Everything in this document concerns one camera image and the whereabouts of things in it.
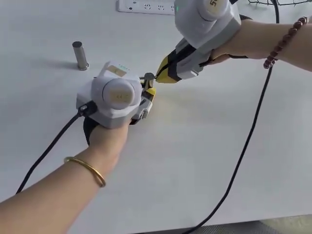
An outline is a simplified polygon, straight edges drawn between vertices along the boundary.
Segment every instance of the metal cylinder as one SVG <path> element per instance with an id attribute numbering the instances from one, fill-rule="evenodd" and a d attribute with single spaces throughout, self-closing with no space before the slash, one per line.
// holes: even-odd
<path id="1" fill-rule="evenodd" d="M 76 60 L 77 60 L 77 64 L 78 64 L 78 69 L 81 71 L 88 70 L 89 64 L 87 62 L 87 58 L 86 58 L 86 55 L 84 53 L 82 42 L 81 41 L 73 42 L 73 49 L 75 52 L 75 56 L 76 56 Z"/>

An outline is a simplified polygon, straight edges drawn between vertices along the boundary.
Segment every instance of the gold bangle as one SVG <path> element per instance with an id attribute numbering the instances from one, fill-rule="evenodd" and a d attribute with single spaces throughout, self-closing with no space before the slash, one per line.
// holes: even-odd
<path id="1" fill-rule="evenodd" d="M 82 165 L 83 167 L 88 169 L 90 172 L 92 172 L 99 179 L 100 187 L 101 188 L 105 187 L 105 185 L 106 185 L 105 179 L 100 174 L 100 172 L 97 171 L 97 169 L 95 169 L 94 167 L 92 167 L 88 163 L 86 163 L 85 161 L 78 159 L 76 157 L 66 157 L 64 159 L 64 163 L 69 162 L 69 161 L 79 163 L 80 165 Z"/>

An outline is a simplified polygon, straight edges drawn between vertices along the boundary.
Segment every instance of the black power cord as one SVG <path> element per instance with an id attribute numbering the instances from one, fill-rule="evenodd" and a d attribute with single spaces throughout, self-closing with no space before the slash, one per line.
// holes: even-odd
<path id="1" fill-rule="evenodd" d="M 62 128 L 62 130 L 58 133 L 58 135 L 54 138 L 52 143 L 48 146 L 48 148 L 43 152 L 43 154 L 37 159 L 37 161 L 31 166 L 29 171 L 27 172 L 23 182 L 20 184 L 19 189 L 16 194 L 19 194 L 23 188 L 25 187 L 27 181 L 29 180 L 31 174 L 38 167 L 38 165 L 44 160 L 44 158 L 48 155 L 48 153 L 52 150 L 58 140 L 62 137 L 62 135 L 67 131 L 67 129 L 81 116 L 89 116 L 97 111 L 97 106 L 93 101 L 90 101 L 83 106 L 78 108 L 78 113 L 75 114 L 74 117 Z"/>
<path id="2" fill-rule="evenodd" d="M 279 23 L 279 10 L 278 10 L 278 2 L 277 0 L 272 0 L 272 3 L 274 5 L 274 9 L 275 9 L 275 21 L 276 23 Z M 233 182 L 235 180 L 235 177 L 236 177 L 236 174 L 238 172 L 238 169 L 239 169 L 239 166 L 243 160 L 243 157 L 245 155 L 245 152 L 247 150 L 247 147 L 248 147 L 248 144 L 249 144 L 249 141 L 254 133 L 254 128 L 255 128 L 255 125 L 257 123 L 257 120 L 258 120 L 258 116 L 259 116 L 259 112 L 260 112 L 260 108 L 261 108 L 261 105 L 262 105 L 262 101 L 263 101 L 263 97 L 265 95 L 265 91 L 268 87 L 268 84 L 269 84 L 269 81 L 270 81 L 270 77 L 271 77 L 271 74 L 272 74 L 272 70 L 273 70 L 273 67 L 270 67 L 269 68 L 269 71 L 268 71 L 268 74 L 267 74 L 267 78 L 264 82 L 264 85 L 263 85 L 263 88 L 262 88 L 262 92 L 261 92 L 261 95 L 260 95 L 260 99 L 259 99 L 259 102 L 258 102 L 258 105 L 257 105 L 257 109 L 256 109 L 256 112 L 255 112 L 255 115 L 254 115 L 254 118 L 253 118 L 253 124 L 252 124 L 252 127 L 249 131 L 249 134 L 247 136 L 247 139 L 246 139 L 246 142 L 245 142 L 245 145 L 244 145 L 244 148 L 242 150 L 242 153 L 240 154 L 240 157 L 238 159 L 238 162 L 235 166 L 235 169 L 234 169 L 234 173 L 231 177 L 231 180 L 230 180 L 230 183 L 228 185 L 228 188 L 226 189 L 225 191 L 225 194 L 223 195 L 223 197 L 221 198 L 221 200 L 218 202 L 218 204 L 216 205 L 216 207 L 213 209 L 213 211 L 210 213 L 210 215 L 205 218 L 203 221 L 201 221 L 198 225 L 196 225 L 195 227 L 193 228 L 190 228 L 189 230 L 186 230 L 185 232 L 181 233 L 181 234 L 191 234 L 192 232 L 198 230 L 199 228 L 201 228 L 206 222 L 208 222 L 213 216 L 214 214 L 218 211 L 218 209 L 220 208 L 220 206 L 223 204 L 223 202 L 225 201 L 225 199 L 228 197 L 229 193 L 230 193 L 230 190 L 232 188 L 232 185 L 233 185 Z"/>

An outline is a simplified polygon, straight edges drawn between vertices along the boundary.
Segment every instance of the wrist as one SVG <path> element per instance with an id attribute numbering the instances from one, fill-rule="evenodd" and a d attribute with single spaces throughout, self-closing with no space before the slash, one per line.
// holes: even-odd
<path id="1" fill-rule="evenodd" d="M 94 167 L 105 178 L 115 167 L 118 156 L 99 151 L 95 147 L 88 147 L 76 156 Z"/>
<path id="2" fill-rule="evenodd" d="M 255 43 L 255 53 L 259 54 L 261 59 L 266 59 L 291 27 L 288 24 L 260 23 L 257 30 L 258 39 Z"/>

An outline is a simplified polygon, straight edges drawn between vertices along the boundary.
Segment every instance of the white power strip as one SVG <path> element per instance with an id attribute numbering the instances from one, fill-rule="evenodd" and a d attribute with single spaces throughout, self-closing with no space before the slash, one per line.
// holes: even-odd
<path id="1" fill-rule="evenodd" d="M 118 11 L 174 15 L 175 0 L 118 0 Z"/>

